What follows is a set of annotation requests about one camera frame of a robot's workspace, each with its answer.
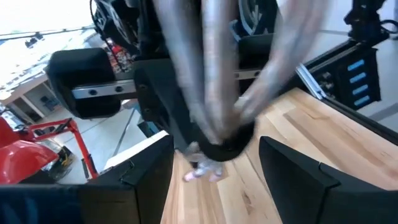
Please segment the red desk lamp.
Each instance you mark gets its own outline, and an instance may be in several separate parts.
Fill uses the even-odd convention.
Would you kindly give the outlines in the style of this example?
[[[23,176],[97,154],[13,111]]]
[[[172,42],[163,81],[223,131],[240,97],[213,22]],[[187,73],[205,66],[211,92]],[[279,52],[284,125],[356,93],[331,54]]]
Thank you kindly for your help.
[[[65,147],[55,152],[42,143],[67,132],[71,132],[78,143],[85,177],[97,178],[92,156],[72,118],[22,126],[16,131],[0,116],[0,185],[55,184],[55,174],[68,164],[70,154]]]

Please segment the white metal bracket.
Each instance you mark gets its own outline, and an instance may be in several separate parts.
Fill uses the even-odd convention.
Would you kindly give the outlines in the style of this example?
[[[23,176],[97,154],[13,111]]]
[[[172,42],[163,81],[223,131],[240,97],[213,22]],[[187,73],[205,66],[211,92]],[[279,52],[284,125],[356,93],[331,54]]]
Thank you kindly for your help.
[[[321,89],[320,85],[314,79],[312,74],[302,63],[300,63],[299,66],[296,68],[296,73],[300,77],[301,81],[308,88],[312,96],[314,96],[318,100],[322,100],[326,97],[325,92]]]

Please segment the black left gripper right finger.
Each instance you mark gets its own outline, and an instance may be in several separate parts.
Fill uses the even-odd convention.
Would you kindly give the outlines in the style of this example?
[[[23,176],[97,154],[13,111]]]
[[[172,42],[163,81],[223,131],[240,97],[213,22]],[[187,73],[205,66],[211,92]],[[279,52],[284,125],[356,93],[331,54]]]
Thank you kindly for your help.
[[[384,190],[268,136],[265,181],[283,224],[398,224],[398,190]]]

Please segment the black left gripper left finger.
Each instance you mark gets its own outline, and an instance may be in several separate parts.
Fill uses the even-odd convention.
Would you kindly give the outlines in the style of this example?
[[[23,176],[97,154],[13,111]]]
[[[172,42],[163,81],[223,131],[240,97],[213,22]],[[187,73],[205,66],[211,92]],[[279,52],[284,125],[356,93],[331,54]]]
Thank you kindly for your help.
[[[160,224],[174,161],[166,135],[79,185],[0,187],[0,224]]]

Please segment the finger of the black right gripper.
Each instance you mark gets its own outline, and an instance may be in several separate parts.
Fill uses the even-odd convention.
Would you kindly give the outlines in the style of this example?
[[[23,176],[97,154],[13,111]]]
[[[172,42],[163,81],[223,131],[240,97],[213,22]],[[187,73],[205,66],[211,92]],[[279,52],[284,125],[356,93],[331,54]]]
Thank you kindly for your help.
[[[159,124],[174,137],[175,147],[186,149],[193,141],[192,124],[171,60],[134,62],[133,75],[144,120]]]
[[[269,59],[273,34],[249,35],[239,41],[239,68],[260,68]]]

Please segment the black box with blue lights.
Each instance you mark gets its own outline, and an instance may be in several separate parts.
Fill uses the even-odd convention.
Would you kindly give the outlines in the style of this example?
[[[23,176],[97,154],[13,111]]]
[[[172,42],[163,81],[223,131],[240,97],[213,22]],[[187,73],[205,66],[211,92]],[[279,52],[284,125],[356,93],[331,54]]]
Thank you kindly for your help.
[[[377,49],[345,55],[337,69],[338,100],[353,110],[381,101]]]

